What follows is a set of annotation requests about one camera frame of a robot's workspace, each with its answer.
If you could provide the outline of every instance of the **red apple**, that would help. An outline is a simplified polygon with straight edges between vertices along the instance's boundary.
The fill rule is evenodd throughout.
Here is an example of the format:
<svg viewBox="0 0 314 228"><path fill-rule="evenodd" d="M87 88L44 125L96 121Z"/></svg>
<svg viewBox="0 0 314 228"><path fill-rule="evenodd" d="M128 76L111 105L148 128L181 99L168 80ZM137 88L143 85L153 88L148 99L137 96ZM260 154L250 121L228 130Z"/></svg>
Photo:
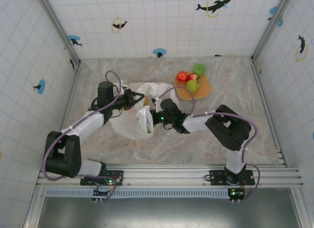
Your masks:
<svg viewBox="0 0 314 228"><path fill-rule="evenodd" d="M189 80L196 80L197 81L198 76L196 74L190 74L187 76L186 81L188 82Z"/></svg>
<svg viewBox="0 0 314 228"><path fill-rule="evenodd" d="M187 73L184 72L184 71L179 72L178 75L177 75L177 80L179 82L185 82L186 78L187 78Z"/></svg>

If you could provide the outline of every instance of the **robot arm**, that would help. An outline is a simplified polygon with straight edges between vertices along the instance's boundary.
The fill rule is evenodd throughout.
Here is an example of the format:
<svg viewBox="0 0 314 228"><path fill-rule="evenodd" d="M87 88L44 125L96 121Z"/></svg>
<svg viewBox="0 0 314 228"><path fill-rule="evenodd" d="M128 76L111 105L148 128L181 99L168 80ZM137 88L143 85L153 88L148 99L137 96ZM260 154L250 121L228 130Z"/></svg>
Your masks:
<svg viewBox="0 0 314 228"><path fill-rule="evenodd" d="M45 154L50 145L52 145L62 133L66 132L68 129L72 130L56 143L53 150L49 153L46 162L46 171L71 178L77 175L97 176L100 174L102 164L96 161L82 159L80 146L90 134L109 121L113 110L129 110L145 97L144 94L135 93L130 89L126 89L111 107L98 112L98 109L114 100L113 87L114 85L111 82L99 83L98 97L93 101L84 116L88 116L87 120L83 121L75 129L70 126L61 132L52 131L48 134Z"/></svg>
<svg viewBox="0 0 314 228"><path fill-rule="evenodd" d="M101 175L102 164L100 162L82 159L80 145L96 129L105 125L112 116L113 110L129 110L137 102L144 98L143 94L126 89L123 95L109 108L100 112L97 110L112 102L114 85L111 82L101 82L98 87L98 97L93 101L85 116L89 116L75 129L66 128L61 132L50 132L47 136L47 152L50 145L68 129L71 129L49 153L46 162L46 171L68 177L77 175ZM250 124L241 119L226 115L192 116L182 113L171 99L162 100L160 103L162 111L151 111L154 124L171 124L180 134L189 134L194 131L210 130L227 150L227 163L225 167L226 176L231 184L237 184L242 178L241 173L245 171L245 164L241 158L243 145L249 137ZM221 113L236 114L227 106L221 105L216 110Z"/></svg>

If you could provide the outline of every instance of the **grid pattern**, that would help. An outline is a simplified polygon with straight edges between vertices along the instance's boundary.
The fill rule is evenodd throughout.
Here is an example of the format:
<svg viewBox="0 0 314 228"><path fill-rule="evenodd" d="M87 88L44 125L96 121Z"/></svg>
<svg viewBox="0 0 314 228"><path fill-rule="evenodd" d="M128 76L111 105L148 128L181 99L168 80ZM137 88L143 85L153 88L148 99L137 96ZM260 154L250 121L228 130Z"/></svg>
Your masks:
<svg viewBox="0 0 314 228"><path fill-rule="evenodd" d="M252 55L270 9L280 2L231 0L209 18L206 11L196 11L207 0L49 1L67 34L81 38L83 47L75 45L80 58L155 57L156 48L166 49L167 57ZM117 17L128 23L113 33Z"/></svg>
<svg viewBox="0 0 314 228"><path fill-rule="evenodd" d="M0 227L13 228L23 224L74 71L37 0L0 0L0 24Z"/></svg>
<svg viewBox="0 0 314 228"><path fill-rule="evenodd" d="M309 209L314 207L314 0L292 0L284 24L259 60L261 79L289 166L299 167ZM296 61L304 37L301 59Z"/></svg>

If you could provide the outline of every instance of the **cutting board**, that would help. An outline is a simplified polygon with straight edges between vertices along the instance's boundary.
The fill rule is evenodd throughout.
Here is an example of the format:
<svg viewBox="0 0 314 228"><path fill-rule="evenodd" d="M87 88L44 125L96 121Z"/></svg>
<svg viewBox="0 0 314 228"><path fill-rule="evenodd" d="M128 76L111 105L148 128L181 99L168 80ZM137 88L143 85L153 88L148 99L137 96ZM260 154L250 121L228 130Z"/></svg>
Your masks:
<svg viewBox="0 0 314 228"><path fill-rule="evenodd" d="M208 79L205 75L201 75L197 82L201 86L197 89L197 91L193 93L194 99L205 98L211 92L211 86L208 82ZM184 86L184 87L186 86L186 82L179 82L177 80L177 77L175 77L174 83L175 83L175 86ZM180 98L185 99L185 100L192 100L191 95L185 89L177 88L176 92Z"/></svg>

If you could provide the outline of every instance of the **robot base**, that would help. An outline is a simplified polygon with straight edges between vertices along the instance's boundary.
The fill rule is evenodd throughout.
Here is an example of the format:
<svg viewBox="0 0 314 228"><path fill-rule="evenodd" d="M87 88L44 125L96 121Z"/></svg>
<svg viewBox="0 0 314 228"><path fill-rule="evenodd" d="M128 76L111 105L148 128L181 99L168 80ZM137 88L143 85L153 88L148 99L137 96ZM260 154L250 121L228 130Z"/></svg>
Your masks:
<svg viewBox="0 0 314 228"><path fill-rule="evenodd" d="M106 163L101 163L102 168L99 176L108 176L116 181L116 186L121 186L123 182L123 171L122 170L107 170ZM97 186L97 185L113 185L113 182L110 182L108 179L103 178L92 178L92 177L84 177L80 180L80 185L87 186Z"/></svg>
<svg viewBox="0 0 314 228"><path fill-rule="evenodd" d="M255 185L255 180L252 170L243 169L238 175L224 170L210 170L211 185Z"/></svg>

